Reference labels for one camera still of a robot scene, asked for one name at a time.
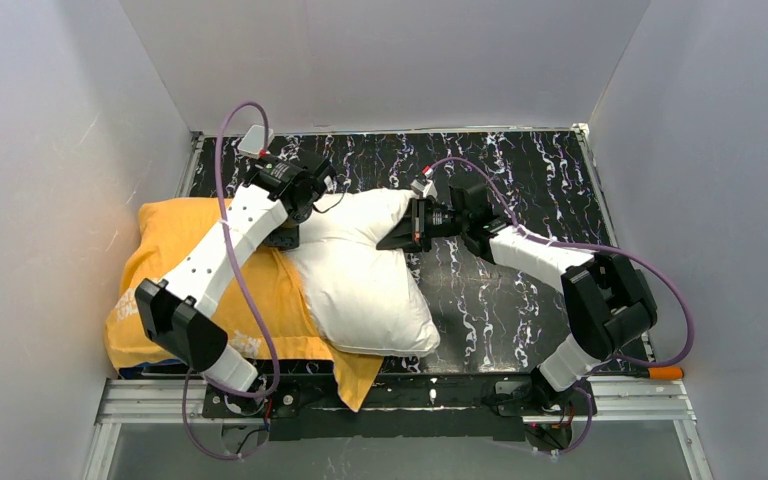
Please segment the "white pillow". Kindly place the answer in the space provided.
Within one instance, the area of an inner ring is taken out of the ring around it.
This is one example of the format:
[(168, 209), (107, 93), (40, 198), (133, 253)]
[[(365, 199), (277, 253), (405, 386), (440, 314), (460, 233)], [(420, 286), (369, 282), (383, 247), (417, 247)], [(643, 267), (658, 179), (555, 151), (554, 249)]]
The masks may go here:
[(427, 301), (401, 250), (377, 243), (401, 219), (409, 190), (327, 194), (287, 256), (318, 332), (337, 350), (425, 357), (440, 344)]

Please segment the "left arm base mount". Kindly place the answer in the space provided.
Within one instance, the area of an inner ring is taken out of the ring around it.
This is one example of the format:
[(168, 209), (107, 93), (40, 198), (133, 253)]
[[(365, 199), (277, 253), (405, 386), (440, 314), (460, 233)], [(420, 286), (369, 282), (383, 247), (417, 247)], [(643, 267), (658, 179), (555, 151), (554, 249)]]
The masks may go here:
[(301, 410), (302, 382), (282, 380), (270, 396), (247, 398), (231, 395), (211, 383), (206, 386), (201, 415), (207, 419), (295, 418)]

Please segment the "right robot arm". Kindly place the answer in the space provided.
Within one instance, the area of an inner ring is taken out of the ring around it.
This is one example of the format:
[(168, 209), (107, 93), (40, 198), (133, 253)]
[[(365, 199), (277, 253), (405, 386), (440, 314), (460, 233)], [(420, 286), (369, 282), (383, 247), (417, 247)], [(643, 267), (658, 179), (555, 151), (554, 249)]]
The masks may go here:
[(458, 237), (473, 255), (519, 270), (559, 292), (570, 333), (530, 373), (531, 390), (558, 396), (657, 322), (657, 306), (643, 273), (631, 261), (600, 247), (562, 247), (525, 234), (497, 213), (481, 183), (449, 186), (449, 200), (433, 194), (430, 180), (415, 180), (415, 195), (379, 250), (427, 252), (435, 238)]

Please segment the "yellow and blue pillowcase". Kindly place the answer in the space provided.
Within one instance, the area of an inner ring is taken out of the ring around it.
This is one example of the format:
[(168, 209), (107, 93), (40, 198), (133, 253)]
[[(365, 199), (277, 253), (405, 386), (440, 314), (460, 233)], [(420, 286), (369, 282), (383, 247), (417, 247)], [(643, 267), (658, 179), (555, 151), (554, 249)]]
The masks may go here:
[[(213, 198), (176, 198), (143, 205), (137, 214), (141, 240), (124, 265), (120, 297), (108, 315), (103, 341), (116, 370), (159, 364), (173, 355), (145, 335), (135, 289), (145, 278), (158, 281), (180, 263), (219, 218)], [(303, 282), (289, 258), (261, 247), (242, 274), (281, 360), (322, 360), (333, 364), (338, 395), (358, 411), (382, 365), (382, 358), (340, 352), (320, 335), (303, 295)], [(213, 317), (244, 357), (269, 356), (263, 335), (239, 286), (231, 283)]]

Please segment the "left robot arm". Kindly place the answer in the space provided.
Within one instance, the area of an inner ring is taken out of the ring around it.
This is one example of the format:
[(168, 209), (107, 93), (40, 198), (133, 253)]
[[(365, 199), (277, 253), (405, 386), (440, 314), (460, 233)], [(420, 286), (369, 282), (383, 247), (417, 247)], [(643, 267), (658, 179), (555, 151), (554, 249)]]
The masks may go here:
[(301, 150), (294, 161), (261, 153), (220, 217), (184, 259), (160, 280), (145, 278), (135, 300), (145, 336), (216, 389), (257, 398), (257, 369), (231, 346), (212, 317), (231, 283), (244, 285), (241, 266), (274, 232), (296, 234), (335, 183), (331, 162)]

